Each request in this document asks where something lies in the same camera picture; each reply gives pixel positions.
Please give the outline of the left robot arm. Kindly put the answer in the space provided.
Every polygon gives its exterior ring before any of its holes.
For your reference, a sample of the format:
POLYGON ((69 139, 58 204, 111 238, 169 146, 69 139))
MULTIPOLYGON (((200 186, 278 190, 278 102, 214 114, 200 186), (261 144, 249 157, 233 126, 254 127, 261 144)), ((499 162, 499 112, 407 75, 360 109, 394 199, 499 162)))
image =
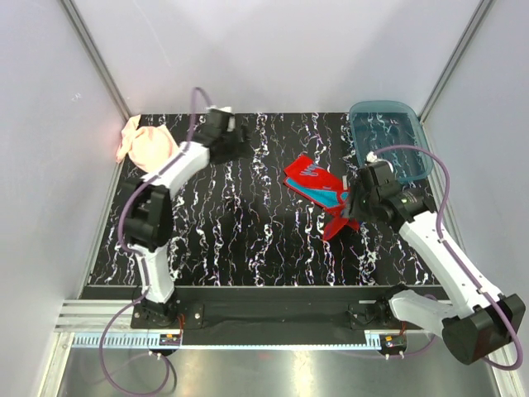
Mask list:
POLYGON ((118 223, 118 238, 138 263, 141 295, 134 304, 160 327, 172 326, 179 316, 168 259, 174 229, 172 200, 189 179, 209 165, 251 155, 249 130, 236 124, 232 109, 209 108, 199 131, 190 132, 176 154, 131 186, 118 223))

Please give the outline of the red blue patterned towel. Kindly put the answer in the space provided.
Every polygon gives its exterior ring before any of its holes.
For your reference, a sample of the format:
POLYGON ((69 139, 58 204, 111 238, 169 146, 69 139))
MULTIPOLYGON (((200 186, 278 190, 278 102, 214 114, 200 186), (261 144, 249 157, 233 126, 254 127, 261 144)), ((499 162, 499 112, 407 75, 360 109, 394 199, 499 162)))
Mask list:
POLYGON ((349 193, 341 179, 306 155, 300 155, 284 169, 284 173, 284 184, 289 189, 332 216, 332 220, 323 229, 324 241, 330 241, 344 227, 350 227, 355 232, 360 230, 357 220, 342 216, 349 193))

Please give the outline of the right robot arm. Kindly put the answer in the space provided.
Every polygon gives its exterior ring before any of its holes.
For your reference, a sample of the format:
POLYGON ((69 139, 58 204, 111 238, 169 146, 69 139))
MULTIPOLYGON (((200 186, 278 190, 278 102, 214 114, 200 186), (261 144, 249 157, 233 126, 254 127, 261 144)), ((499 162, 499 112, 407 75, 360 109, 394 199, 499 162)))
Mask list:
POLYGON ((445 230, 433 201, 419 189, 405 189, 388 162, 364 165, 352 185, 346 215, 384 223, 427 264, 449 301, 443 304, 399 284, 387 289, 368 311, 383 327, 414 324, 442 339, 452 356, 470 365, 520 343, 526 305, 489 282, 445 230))

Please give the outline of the pink towel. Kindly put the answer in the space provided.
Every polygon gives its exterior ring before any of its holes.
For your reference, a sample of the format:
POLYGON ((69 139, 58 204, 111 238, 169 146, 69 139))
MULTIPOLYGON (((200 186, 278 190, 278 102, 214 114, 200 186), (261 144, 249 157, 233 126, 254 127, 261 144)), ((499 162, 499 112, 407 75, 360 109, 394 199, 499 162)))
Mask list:
POLYGON ((141 127, 140 120, 141 115, 136 115, 126 122, 115 159, 121 163, 128 156, 136 167, 150 173, 176 156, 180 149, 166 125, 141 127))

